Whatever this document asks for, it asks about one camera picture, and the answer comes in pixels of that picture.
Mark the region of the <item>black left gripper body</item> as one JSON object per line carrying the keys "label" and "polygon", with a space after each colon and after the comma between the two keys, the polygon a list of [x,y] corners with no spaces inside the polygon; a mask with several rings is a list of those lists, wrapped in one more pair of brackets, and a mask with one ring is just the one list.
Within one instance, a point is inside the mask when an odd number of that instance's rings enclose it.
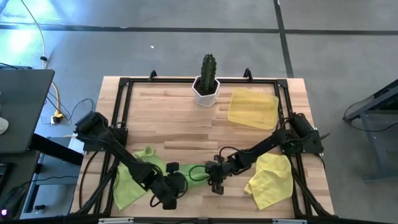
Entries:
{"label": "black left gripper body", "polygon": [[166,176],[158,177],[152,184],[152,207],[162,204],[164,210],[175,210],[177,199],[187,192],[187,179],[179,172],[180,164],[171,162],[166,165]]}

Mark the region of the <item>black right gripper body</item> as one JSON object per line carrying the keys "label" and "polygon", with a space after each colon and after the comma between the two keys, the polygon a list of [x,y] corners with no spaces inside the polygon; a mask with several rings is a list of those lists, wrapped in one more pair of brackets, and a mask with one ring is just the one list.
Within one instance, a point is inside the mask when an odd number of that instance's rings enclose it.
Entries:
{"label": "black right gripper body", "polygon": [[226,161],[224,157],[219,154],[214,155],[212,161],[205,164],[205,172],[208,174],[208,185],[211,186],[211,191],[218,195],[224,194],[223,181],[228,176],[232,176],[234,172],[233,161]]}

